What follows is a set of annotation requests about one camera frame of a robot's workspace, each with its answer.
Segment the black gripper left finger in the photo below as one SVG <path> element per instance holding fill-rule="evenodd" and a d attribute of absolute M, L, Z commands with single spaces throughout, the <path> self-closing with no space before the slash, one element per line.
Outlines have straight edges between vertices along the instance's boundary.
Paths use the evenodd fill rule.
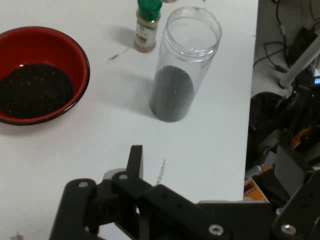
<path fill-rule="evenodd" d="M 97 240 L 100 226 L 114 223 L 133 240 L 230 240 L 225 220 L 209 215 L 164 185 L 139 173 L 143 148 L 133 145 L 127 167 L 96 183 L 75 179 L 64 188 L 52 240 Z"/>

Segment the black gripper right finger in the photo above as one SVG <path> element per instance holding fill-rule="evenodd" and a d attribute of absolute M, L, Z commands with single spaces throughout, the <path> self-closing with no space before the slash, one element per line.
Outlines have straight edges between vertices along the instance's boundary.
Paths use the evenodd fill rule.
<path fill-rule="evenodd" d="M 276 240 L 318 240 L 320 238 L 320 171 L 306 180 L 290 198 L 271 226 Z"/>

